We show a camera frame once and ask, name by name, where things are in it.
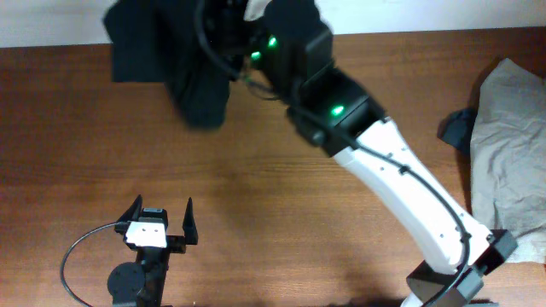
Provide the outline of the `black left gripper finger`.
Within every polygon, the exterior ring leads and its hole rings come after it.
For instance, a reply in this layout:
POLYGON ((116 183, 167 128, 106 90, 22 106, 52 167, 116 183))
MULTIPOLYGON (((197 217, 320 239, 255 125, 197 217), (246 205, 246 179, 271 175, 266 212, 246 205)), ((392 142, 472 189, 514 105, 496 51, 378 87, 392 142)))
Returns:
POLYGON ((195 224, 193 201, 192 198, 188 199, 184 219, 183 219, 183 232, 186 245, 196 246, 199 241, 198 230, 195 224))
POLYGON ((131 221, 136 221, 142 210, 142 196, 139 194, 130 207, 120 216, 117 220, 118 223, 128 223, 131 221))

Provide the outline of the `black shorts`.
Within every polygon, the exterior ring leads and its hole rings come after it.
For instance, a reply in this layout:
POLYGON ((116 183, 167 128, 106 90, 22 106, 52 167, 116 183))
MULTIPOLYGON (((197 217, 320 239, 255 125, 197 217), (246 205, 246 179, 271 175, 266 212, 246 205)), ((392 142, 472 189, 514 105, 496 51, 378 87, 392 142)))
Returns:
POLYGON ((231 78, 202 50, 197 1, 120 0, 102 18, 112 43, 112 80, 162 83, 185 124, 220 128, 231 78))

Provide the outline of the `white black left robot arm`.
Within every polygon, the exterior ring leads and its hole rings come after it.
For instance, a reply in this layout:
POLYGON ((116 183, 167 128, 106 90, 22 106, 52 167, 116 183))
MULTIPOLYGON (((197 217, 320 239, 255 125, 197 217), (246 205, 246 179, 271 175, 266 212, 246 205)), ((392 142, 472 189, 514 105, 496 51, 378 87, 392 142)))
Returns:
POLYGON ((193 201, 188 200, 182 235, 169 235, 165 209, 144 208, 142 196, 120 216, 114 231, 136 253, 136 259, 115 267, 107 279, 114 306, 158 307, 161 305, 172 254, 184 254, 198 244, 193 201))

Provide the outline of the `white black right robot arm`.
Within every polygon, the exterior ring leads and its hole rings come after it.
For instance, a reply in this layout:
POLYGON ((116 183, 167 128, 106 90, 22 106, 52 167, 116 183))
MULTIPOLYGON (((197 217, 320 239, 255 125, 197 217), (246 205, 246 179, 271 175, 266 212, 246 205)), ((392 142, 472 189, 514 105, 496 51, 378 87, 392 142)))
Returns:
POLYGON ((406 306, 472 306, 515 250, 477 221, 420 162, 382 106, 334 63, 333 35, 312 1, 250 1, 250 60, 287 105, 297 132, 374 192, 419 247, 406 306))

